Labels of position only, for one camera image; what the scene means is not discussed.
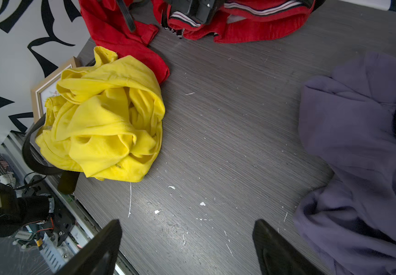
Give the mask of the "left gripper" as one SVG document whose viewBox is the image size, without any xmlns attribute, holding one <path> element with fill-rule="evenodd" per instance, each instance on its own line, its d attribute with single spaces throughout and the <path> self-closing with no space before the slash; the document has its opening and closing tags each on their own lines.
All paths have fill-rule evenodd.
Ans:
<svg viewBox="0 0 396 275">
<path fill-rule="evenodd" d="M 223 0 L 166 0 L 171 8 L 170 17 L 179 18 L 190 25 L 208 25 Z"/>
</svg>

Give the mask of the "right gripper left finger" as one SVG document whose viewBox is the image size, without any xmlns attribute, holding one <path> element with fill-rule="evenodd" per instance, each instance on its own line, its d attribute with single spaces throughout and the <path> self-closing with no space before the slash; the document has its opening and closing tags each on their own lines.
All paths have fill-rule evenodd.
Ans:
<svg viewBox="0 0 396 275">
<path fill-rule="evenodd" d="M 109 222 L 58 272 L 58 275 L 112 275 L 119 253 L 122 228 L 119 220 Z"/>
</svg>

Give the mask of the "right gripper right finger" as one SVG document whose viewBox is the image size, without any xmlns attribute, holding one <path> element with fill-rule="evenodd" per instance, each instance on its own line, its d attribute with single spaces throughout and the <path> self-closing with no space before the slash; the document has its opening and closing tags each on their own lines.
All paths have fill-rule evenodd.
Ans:
<svg viewBox="0 0 396 275">
<path fill-rule="evenodd" d="M 252 239 L 263 275 L 322 274 L 265 220 L 255 221 Z"/>
</svg>

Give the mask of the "red trousers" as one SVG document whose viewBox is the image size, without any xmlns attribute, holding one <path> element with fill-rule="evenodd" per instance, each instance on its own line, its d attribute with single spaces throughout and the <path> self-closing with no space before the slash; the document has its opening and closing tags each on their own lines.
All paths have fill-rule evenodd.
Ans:
<svg viewBox="0 0 396 275">
<path fill-rule="evenodd" d="M 80 13 L 91 38 L 119 57 L 133 56 L 153 71 L 159 83 L 170 71 L 164 60 L 148 48 L 159 28 L 136 22 L 130 31 L 116 1 L 80 1 Z M 323 1 L 227 1 L 208 25 L 175 10 L 165 1 L 153 1 L 156 21 L 185 39 L 213 35 L 219 44 L 277 40 L 300 29 Z"/>
</svg>

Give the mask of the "purple trousers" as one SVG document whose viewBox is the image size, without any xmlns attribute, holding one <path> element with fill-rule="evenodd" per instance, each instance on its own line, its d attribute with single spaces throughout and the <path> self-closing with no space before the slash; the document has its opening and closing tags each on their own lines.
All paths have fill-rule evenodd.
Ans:
<svg viewBox="0 0 396 275">
<path fill-rule="evenodd" d="M 368 52 L 301 91 L 304 149 L 333 170 L 294 214 L 335 275 L 396 275 L 396 58 Z"/>
</svg>

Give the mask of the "yellow trousers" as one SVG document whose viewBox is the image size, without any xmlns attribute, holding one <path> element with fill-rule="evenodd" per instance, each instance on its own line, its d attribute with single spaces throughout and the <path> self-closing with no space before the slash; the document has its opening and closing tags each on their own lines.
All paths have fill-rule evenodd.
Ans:
<svg viewBox="0 0 396 275">
<path fill-rule="evenodd" d="M 88 178 L 139 182 L 157 158 L 165 106 L 151 69 L 95 47 L 95 65 L 63 71 L 35 142 L 53 166 Z"/>
</svg>

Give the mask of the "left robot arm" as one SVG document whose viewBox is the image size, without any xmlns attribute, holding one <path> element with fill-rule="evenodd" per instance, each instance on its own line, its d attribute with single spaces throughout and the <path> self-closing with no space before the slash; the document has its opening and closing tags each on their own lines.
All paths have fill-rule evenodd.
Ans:
<svg viewBox="0 0 396 275">
<path fill-rule="evenodd" d="M 160 25 L 179 36 L 186 28 L 200 28 L 211 23 L 224 1 L 153 1 L 154 15 Z M 96 43 L 95 65 L 100 66 L 102 53 L 108 58 L 126 58 L 148 64 L 159 82 L 169 76 L 169 69 L 164 61 L 147 49 L 158 29 L 153 25 L 136 22 L 130 9 L 136 4 L 128 1 L 82 1 L 81 14 L 89 33 Z M 35 131 L 44 132 L 46 123 L 53 115 L 49 108 L 28 132 L 22 148 L 24 161 L 35 172 L 44 176 L 61 177 L 58 190 L 71 194 L 76 189 L 80 172 L 67 165 L 60 169 L 56 165 L 44 166 L 36 161 L 30 150 L 30 136 Z M 23 224 L 38 223 L 51 215 L 48 199 L 34 199 L 31 204 L 19 199 L 11 184 L 0 182 L 0 228 L 5 226 L 21 227 Z"/>
</svg>

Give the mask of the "framed picture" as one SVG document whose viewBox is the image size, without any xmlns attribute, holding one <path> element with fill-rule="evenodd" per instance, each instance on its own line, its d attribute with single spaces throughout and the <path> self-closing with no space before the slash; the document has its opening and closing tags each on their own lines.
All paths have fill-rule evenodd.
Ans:
<svg viewBox="0 0 396 275">
<path fill-rule="evenodd" d="M 70 58 L 64 65 L 60 66 L 44 80 L 42 80 L 36 87 L 30 91 L 33 109 L 33 118 L 36 123 L 45 113 L 45 102 L 50 97 L 58 96 L 57 83 L 61 80 L 63 71 L 71 68 L 77 68 L 80 62 L 75 57 Z"/>
</svg>

